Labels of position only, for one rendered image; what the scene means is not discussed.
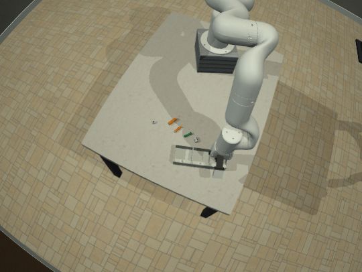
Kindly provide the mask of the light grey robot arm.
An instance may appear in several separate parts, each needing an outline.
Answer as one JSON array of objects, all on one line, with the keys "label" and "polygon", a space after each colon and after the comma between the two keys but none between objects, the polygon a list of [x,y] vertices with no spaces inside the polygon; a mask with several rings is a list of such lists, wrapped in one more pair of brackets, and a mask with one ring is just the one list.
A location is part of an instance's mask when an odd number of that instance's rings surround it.
[{"label": "light grey robot arm", "polygon": [[217,155],[213,178],[222,179],[224,156],[238,149],[253,149],[259,139],[259,127],[251,112],[263,82],[265,59],[276,48],[279,35],[272,25],[249,20],[254,0],[205,2],[214,11],[209,33],[204,32],[200,38],[203,48],[213,54],[225,55],[233,50],[234,45],[250,47],[237,61],[225,113],[228,124],[223,127],[215,145],[220,155]]}]

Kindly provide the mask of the grey rack of three bins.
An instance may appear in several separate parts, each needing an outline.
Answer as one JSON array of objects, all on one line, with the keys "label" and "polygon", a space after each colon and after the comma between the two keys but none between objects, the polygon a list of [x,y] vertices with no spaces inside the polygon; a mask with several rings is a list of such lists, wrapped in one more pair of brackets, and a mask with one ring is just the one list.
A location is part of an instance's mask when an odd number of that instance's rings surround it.
[{"label": "grey rack of three bins", "polygon": [[176,145],[173,164],[205,169],[214,169],[214,167],[216,166],[216,160],[214,157],[211,156],[209,158],[209,151],[211,151],[211,149]]}]

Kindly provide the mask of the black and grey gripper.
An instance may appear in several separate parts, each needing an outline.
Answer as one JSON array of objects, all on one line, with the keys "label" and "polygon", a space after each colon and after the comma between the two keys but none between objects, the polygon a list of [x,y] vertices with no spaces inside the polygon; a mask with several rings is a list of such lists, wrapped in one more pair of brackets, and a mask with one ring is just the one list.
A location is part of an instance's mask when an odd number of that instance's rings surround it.
[{"label": "black and grey gripper", "polygon": [[[217,155],[220,155],[217,153],[216,149],[215,149],[215,144],[216,142],[213,143],[213,146],[211,147],[211,151],[208,152],[208,154],[211,156],[211,157],[214,157],[215,158],[215,162],[217,162]],[[234,152],[233,152],[234,153]],[[227,160],[230,160],[233,156],[233,153],[228,155],[228,156],[224,156],[224,159],[227,159]]]}]

